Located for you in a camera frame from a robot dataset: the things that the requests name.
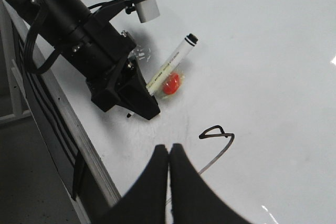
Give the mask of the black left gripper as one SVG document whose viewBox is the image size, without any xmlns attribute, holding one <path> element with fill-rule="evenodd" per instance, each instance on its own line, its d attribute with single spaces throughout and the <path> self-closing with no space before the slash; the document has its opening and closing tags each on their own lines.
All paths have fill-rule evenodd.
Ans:
<svg viewBox="0 0 336 224">
<path fill-rule="evenodd" d="M 86 77 L 91 101 L 101 110 L 115 105 L 151 120 L 161 110 L 146 89 L 139 65 L 129 53 L 135 41 L 109 20 L 90 12 L 54 15 L 54 46 Z"/>
</svg>

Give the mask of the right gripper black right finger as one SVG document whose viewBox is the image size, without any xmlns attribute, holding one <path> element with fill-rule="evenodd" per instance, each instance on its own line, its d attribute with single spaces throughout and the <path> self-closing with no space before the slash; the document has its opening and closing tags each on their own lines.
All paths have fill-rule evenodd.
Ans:
<svg viewBox="0 0 336 224">
<path fill-rule="evenodd" d="M 170 179 L 174 223 L 249 223 L 210 189 L 181 144 L 170 151 Z"/>
</svg>

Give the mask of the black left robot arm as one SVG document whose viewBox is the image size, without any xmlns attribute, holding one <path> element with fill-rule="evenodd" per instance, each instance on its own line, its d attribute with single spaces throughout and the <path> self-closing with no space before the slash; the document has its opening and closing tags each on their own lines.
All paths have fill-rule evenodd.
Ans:
<svg viewBox="0 0 336 224">
<path fill-rule="evenodd" d="M 86 79 L 91 101 L 101 110 L 124 107 L 150 120 L 160 109 L 147 88 L 138 61 L 130 56 L 136 42 L 110 20 L 137 12 L 143 23 L 160 14 L 156 0 L 112 0 L 87 7 L 81 0 L 5 0 L 29 24 L 25 70 L 43 74 L 63 56 Z"/>
</svg>

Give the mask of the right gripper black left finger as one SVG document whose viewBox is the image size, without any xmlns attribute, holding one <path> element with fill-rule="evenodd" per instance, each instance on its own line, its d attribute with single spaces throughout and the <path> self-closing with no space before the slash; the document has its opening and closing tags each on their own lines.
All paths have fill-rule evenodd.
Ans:
<svg viewBox="0 0 336 224">
<path fill-rule="evenodd" d="M 95 223 L 165 223 L 167 172 L 168 152 L 160 144 L 128 192 Z"/>
</svg>

